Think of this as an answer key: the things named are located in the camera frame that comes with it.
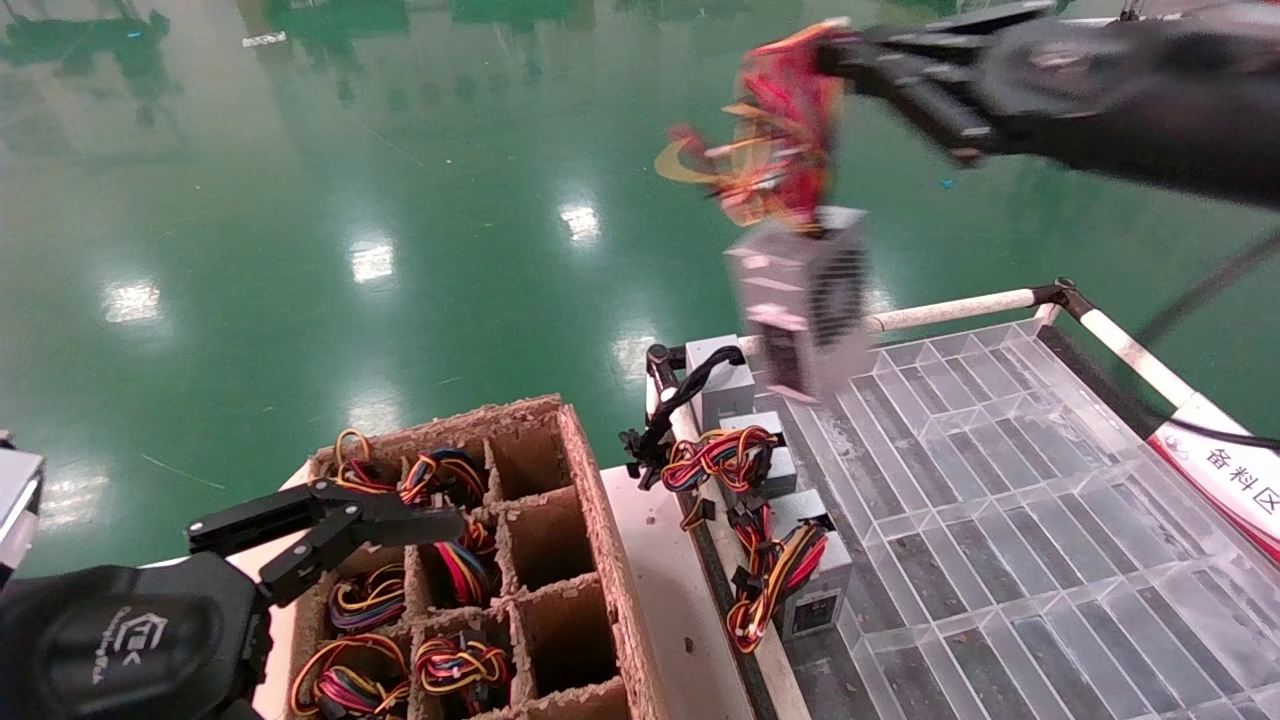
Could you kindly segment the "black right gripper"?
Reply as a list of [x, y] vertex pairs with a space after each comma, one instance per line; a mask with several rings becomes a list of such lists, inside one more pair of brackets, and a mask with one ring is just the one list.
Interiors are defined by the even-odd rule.
[[1044, 18], [995, 38], [870, 28], [819, 42], [815, 69], [855, 76], [881, 60], [969, 65], [978, 56], [975, 99], [992, 124], [925, 76], [886, 76], [881, 92], [959, 165], [1002, 150], [1277, 208], [1275, 5], [1220, 5], [1175, 20], [1106, 26]]

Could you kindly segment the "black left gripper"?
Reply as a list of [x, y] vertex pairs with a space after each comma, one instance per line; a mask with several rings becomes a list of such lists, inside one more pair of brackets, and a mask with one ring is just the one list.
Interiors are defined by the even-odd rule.
[[[1, 715], [252, 719], [273, 647], [268, 602], [294, 602], [365, 544], [435, 544], [465, 530], [457, 509], [323, 480], [192, 521], [193, 557], [179, 562], [8, 582]], [[293, 544], [259, 569], [259, 587], [223, 560], [287, 537]]]

